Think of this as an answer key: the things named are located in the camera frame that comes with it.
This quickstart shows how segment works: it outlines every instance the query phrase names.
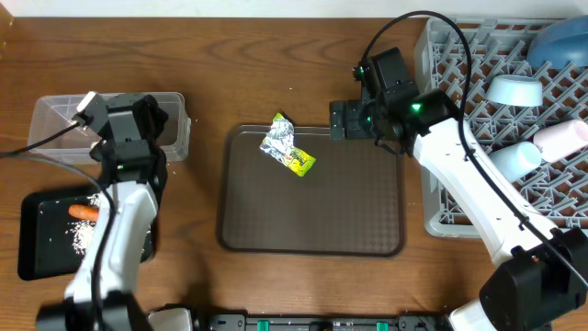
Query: snack wrapper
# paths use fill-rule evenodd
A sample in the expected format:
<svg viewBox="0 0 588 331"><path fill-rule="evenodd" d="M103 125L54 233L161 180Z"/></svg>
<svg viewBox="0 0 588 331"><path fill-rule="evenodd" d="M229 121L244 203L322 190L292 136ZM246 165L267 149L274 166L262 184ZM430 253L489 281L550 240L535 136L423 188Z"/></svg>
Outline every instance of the snack wrapper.
<svg viewBox="0 0 588 331"><path fill-rule="evenodd" d="M316 161L314 157L294 146L294 126L282 114L274 117L274 122L259 148L300 177Z"/></svg>

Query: white cup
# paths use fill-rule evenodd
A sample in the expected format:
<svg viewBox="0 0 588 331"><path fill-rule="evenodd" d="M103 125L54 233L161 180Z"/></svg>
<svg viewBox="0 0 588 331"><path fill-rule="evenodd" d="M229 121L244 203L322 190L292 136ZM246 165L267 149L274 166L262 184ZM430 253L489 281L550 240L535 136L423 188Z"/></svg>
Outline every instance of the white cup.
<svg viewBox="0 0 588 331"><path fill-rule="evenodd" d="M541 166L541 152L529 142L505 147L488 157L510 183Z"/></svg>

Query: wooden table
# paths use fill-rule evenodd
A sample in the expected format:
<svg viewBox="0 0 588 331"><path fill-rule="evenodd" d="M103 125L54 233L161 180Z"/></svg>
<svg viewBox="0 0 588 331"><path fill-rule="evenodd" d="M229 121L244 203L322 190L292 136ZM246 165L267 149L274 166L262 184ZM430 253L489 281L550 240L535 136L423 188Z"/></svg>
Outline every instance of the wooden table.
<svg viewBox="0 0 588 331"><path fill-rule="evenodd" d="M228 131L268 123L279 111L297 124L328 124L330 101L359 97L350 69L385 22L17 18L0 61L0 148L27 143L42 96L180 92L193 120L189 156L168 166L160 250L141 266L142 308L183 302L252 314L448 312L475 298L494 267L481 241L425 231L419 166L409 158L408 243L393 259L234 254L214 236ZM412 69L424 22L402 22L376 51L398 46ZM85 170L97 174L95 166ZM47 165L0 162L0 329L32 329L40 305L60 300L72 277L18 277L20 202L80 182ZM555 323L558 330L582 325L585 308Z"/></svg>

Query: black tray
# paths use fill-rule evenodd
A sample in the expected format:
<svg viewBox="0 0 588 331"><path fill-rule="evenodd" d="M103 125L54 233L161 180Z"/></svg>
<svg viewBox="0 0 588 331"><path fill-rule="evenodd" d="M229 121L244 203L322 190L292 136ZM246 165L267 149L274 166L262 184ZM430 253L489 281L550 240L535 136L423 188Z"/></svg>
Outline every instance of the black tray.
<svg viewBox="0 0 588 331"><path fill-rule="evenodd" d="M74 273L84 256L72 248L74 236L70 223L79 222L68 210L73 204L86 204L96 193L94 187L77 187L35 192L21 205L20 240L18 245L18 276L22 280L38 280ZM155 255L157 220L145 237L141 262Z"/></svg>

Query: white wall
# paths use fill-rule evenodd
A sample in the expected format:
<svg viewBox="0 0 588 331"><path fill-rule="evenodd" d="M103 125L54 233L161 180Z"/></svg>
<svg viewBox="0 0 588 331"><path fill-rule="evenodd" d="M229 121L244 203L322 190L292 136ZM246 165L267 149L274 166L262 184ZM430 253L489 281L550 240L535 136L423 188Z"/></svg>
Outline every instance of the white wall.
<svg viewBox="0 0 588 331"><path fill-rule="evenodd" d="M0 0L15 17L575 17L588 0Z"/></svg>

